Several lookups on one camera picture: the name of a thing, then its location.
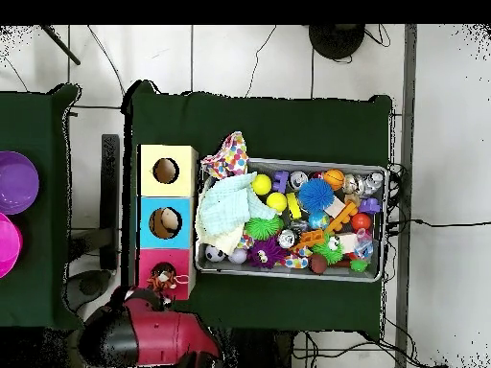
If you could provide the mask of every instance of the table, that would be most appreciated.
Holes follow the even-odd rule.
[[[228,98],[207,93],[159,94],[139,80],[123,103],[125,121],[122,283],[133,284],[136,229],[136,147],[191,145],[214,153],[239,130],[251,157],[386,166],[391,99]],[[364,332],[380,337],[382,281],[348,283],[199,274],[179,311],[228,328]]]

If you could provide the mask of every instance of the yellow box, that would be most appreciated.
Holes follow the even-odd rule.
[[[198,153],[190,146],[141,145],[141,194],[146,197],[192,197],[195,195]],[[175,176],[160,177],[168,168],[175,167]]]

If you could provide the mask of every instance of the purple toy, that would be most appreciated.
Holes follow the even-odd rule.
[[[288,250],[281,248],[276,237],[271,236],[264,241],[257,241],[247,252],[247,258],[252,266],[272,269],[274,265],[289,254]]]
[[[276,171],[274,173],[274,179],[276,182],[273,182],[272,189],[280,194],[284,194],[287,190],[288,172]]]
[[[375,197],[363,199],[358,211],[361,213],[367,213],[368,215],[375,215],[376,213],[380,212],[380,205]]]

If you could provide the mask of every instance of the yellow ball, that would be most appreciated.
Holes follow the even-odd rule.
[[[279,192],[273,192],[266,199],[266,204],[276,210],[278,213],[283,213],[283,211],[287,208],[287,198],[285,195],[280,194]]]
[[[259,173],[251,183],[252,190],[256,195],[262,196],[268,194],[271,190],[271,179],[269,176]]]

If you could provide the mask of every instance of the orange toy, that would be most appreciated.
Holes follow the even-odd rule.
[[[358,213],[357,205],[351,200],[346,203],[344,209],[339,213],[336,218],[327,226],[327,232],[341,231],[344,223],[349,223],[351,216],[355,216]]]
[[[331,185],[333,191],[341,189],[344,182],[344,174],[340,170],[329,170],[323,175],[324,180]]]
[[[305,246],[312,247],[314,244],[322,244],[323,242],[325,242],[325,238],[322,230],[307,231],[300,236],[300,242],[290,247],[289,250],[294,251]]]

